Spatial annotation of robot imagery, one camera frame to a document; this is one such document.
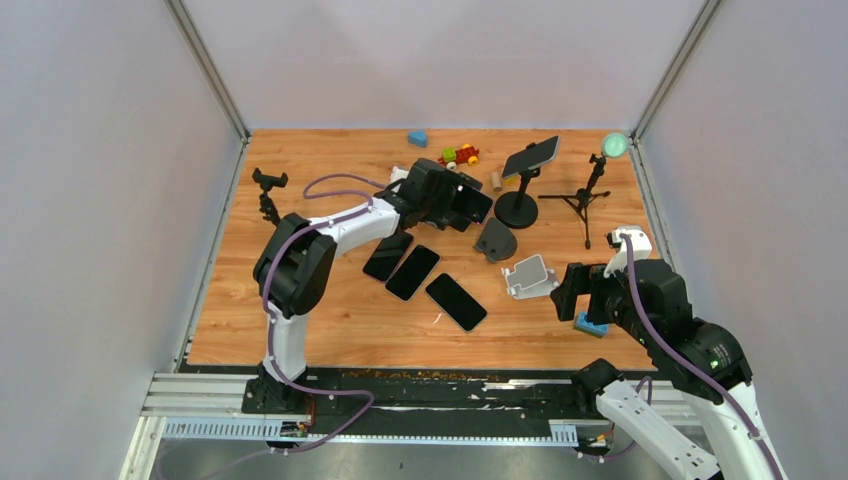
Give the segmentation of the black mini tripod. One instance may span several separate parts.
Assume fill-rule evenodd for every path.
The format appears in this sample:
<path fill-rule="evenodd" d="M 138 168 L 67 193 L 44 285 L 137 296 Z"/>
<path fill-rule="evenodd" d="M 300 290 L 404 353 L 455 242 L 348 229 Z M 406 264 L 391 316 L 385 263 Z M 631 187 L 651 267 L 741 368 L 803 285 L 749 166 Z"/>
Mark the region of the black mini tripod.
<path fill-rule="evenodd" d="M 537 196 L 538 199 L 563 200 L 568 206 L 572 208 L 578 218 L 583 222 L 585 236 L 584 246 L 586 250 L 589 250 L 592 246 L 589 233 L 589 206 L 596 199 L 606 198 L 611 195 L 611 192 L 609 190 L 603 191 L 601 193 L 593 192 L 593 189 L 596 186 L 598 180 L 605 174 L 607 158 L 603 154 L 592 154 L 590 156 L 589 163 L 593 165 L 593 170 L 586 182 L 586 185 L 582 188 L 578 188 L 574 194 L 543 194 Z"/>

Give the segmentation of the black folding phone stand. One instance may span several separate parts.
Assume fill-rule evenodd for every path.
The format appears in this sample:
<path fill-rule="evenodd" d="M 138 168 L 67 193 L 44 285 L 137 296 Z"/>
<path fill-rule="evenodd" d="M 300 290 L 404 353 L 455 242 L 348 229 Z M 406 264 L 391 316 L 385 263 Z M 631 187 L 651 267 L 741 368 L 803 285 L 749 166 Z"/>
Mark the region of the black folding phone stand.
<path fill-rule="evenodd" d="M 472 224 L 481 224 L 491 208 L 491 199 L 481 191 L 482 183 L 465 174 L 458 174 L 454 196 L 447 219 L 448 225 L 465 232 Z"/>

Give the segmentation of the purple phone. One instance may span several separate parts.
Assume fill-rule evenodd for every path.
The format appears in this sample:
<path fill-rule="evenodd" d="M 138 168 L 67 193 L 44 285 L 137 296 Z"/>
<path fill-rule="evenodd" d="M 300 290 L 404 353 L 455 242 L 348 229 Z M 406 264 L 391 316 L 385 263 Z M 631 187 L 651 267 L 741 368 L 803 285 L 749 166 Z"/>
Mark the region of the purple phone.
<path fill-rule="evenodd" d="M 453 201 L 453 209 L 457 214 L 469 222 L 481 224 L 485 221 L 491 208 L 493 199 L 476 188 L 462 185 L 457 188 Z"/>

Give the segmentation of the teal smartphone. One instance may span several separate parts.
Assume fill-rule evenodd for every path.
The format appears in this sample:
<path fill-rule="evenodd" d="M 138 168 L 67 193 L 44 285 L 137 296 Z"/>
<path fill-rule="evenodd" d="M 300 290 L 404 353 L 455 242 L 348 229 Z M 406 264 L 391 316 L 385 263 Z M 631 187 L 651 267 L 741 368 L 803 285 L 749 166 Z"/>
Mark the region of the teal smartphone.
<path fill-rule="evenodd" d="M 425 287 L 425 292 L 466 333 L 473 331 L 488 315 L 487 310 L 447 273 L 438 275 Z"/>

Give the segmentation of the tall black round-base stand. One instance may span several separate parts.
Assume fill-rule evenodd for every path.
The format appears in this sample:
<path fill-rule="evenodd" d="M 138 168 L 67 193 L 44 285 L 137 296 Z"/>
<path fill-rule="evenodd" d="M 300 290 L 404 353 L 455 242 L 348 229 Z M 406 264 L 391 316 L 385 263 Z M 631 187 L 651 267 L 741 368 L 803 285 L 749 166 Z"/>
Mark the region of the tall black round-base stand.
<path fill-rule="evenodd" d="M 520 174 L 519 189 L 501 195 L 495 203 L 495 216 L 511 229 L 526 229 L 538 218 L 536 202 L 527 194 L 532 179 L 538 177 L 541 168 Z"/>

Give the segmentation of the wooden cylinder block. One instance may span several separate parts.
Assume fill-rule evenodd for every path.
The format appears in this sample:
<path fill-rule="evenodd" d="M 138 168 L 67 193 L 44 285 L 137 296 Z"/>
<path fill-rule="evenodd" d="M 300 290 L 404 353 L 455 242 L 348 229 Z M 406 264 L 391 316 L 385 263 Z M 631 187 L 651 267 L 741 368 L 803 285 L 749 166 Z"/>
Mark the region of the wooden cylinder block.
<path fill-rule="evenodd" d="M 492 172 L 491 173 L 490 182 L 491 182 L 492 190 L 494 192 L 501 192 L 503 190 L 502 177 L 498 172 Z"/>

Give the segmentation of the green ball on tripod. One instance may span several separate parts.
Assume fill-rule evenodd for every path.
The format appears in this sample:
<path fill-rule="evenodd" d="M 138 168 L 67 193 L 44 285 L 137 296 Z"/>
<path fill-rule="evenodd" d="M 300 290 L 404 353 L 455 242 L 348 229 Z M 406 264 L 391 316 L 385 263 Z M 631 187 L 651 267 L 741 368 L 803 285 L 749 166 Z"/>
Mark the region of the green ball on tripod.
<path fill-rule="evenodd" d="M 601 154 L 607 158 L 619 158 L 626 154 L 631 146 L 631 139 L 620 132 L 607 134 L 601 142 Z"/>

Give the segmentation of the black round-base clamp stand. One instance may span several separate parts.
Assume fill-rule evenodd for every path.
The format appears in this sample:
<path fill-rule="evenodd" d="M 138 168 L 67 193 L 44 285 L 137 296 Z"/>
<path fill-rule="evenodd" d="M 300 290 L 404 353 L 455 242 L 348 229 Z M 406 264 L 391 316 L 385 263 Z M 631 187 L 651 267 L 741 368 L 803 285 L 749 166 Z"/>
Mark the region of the black round-base clamp stand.
<path fill-rule="evenodd" d="M 262 214 L 262 218 L 272 225 L 277 226 L 281 221 L 281 217 L 274 200 L 270 196 L 270 192 L 274 188 L 285 188 L 289 180 L 288 175 L 285 172 L 278 176 L 266 175 L 256 167 L 252 172 L 251 178 L 261 189 L 259 195 L 259 212 Z"/>

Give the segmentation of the blue lego brick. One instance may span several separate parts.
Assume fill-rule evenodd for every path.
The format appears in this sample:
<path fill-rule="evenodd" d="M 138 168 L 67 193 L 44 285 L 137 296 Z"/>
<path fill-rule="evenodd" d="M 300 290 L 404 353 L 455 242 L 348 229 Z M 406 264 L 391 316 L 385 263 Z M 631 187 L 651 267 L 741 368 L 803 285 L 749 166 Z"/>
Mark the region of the blue lego brick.
<path fill-rule="evenodd" d="M 580 312 L 574 321 L 574 329 L 593 337 L 603 338 L 609 332 L 609 325 L 592 323 L 588 320 L 587 312 Z"/>

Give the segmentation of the pink phone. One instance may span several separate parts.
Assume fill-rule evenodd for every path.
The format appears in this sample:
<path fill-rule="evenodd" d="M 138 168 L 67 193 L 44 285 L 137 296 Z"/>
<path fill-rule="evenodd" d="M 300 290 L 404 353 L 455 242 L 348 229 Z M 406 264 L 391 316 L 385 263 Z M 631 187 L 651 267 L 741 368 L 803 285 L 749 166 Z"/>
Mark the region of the pink phone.
<path fill-rule="evenodd" d="M 378 282 L 387 282 L 413 242 L 414 236 L 407 232 L 382 239 L 363 266 L 363 273 Z"/>

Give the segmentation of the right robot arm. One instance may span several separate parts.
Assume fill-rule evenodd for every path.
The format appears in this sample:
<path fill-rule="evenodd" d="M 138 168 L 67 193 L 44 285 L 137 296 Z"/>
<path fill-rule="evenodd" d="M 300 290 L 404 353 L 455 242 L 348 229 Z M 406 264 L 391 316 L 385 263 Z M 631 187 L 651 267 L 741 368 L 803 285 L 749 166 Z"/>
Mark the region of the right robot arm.
<path fill-rule="evenodd" d="M 710 447 L 672 426 L 604 359 L 575 374 L 570 393 L 577 413 L 622 427 L 675 479 L 785 478 L 741 344 L 693 315 L 682 276 L 660 259 L 571 263 L 551 294 L 560 320 L 574 319 L 581 295 L 590 298 L 590 322 L 615 324 L 645 349 L 692 409 Z"/>

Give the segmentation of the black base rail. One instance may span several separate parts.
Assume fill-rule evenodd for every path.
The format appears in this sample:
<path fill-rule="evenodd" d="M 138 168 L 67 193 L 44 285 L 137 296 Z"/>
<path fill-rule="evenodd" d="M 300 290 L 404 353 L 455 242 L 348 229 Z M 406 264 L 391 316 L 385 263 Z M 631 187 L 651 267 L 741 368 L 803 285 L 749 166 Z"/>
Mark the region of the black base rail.
<path fill-rule="evenodd" d="M 581 405 L 569 370 L 323 368 L 306 371 L 293 406 L 246 365 L 181 366 L 154 375 L 141 414 L 167 438 L 571 447 L 624 433 Z"/>

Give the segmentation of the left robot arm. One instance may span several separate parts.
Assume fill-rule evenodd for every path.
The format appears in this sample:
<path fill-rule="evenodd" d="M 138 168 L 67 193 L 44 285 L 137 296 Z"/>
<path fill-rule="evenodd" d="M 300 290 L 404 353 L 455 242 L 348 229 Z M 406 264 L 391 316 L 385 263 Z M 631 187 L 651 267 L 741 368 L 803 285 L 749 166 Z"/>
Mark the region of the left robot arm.
<path fill-rule="evenodd" d="M 419 224 L 459 232 L 482 223 L 493 200 L 480 181 L 426 158 L 402 177 L 356 191 L 362 203 L 324 217 L 276 216 L 276 229 L 253 268 L 267 320 L 266 353 L 258 381 L 283 413 L 305 403 L 308 319 L 323 298 L 335 260 L 350 250 Z"/>

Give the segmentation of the phone on tall stand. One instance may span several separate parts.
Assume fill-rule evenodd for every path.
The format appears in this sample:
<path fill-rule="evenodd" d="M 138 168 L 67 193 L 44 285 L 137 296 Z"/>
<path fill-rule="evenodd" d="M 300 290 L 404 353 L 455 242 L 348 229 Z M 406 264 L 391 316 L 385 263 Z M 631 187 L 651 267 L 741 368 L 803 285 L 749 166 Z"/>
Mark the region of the phone on tall stand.
<path fill-rule="evenodd" d="M 553 136 L 510 155 L 503 167 L 501 178 L 508 179 L 525 171 L 533 171 L 553 162 L 560 146 L 560 137 Z"/>

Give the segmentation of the blue triangular block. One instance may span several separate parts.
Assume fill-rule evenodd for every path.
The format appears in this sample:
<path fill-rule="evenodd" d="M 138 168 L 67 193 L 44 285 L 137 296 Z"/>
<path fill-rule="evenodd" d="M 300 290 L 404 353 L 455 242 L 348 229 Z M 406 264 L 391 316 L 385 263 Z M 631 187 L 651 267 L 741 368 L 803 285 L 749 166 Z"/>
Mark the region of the blue triangular block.
<path fill-rule="evenodd" d="M 419 148 L 427 148 L 429 139 L 424 130 L 412 130 L 407 133 L 407 142 Z"/>

